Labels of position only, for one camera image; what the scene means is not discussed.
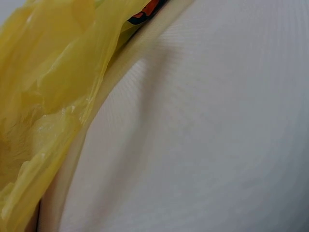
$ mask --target yellow plastic bag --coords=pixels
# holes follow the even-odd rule
[[[28,0],[0,29],[0,229],[23,231],[149,0]]]

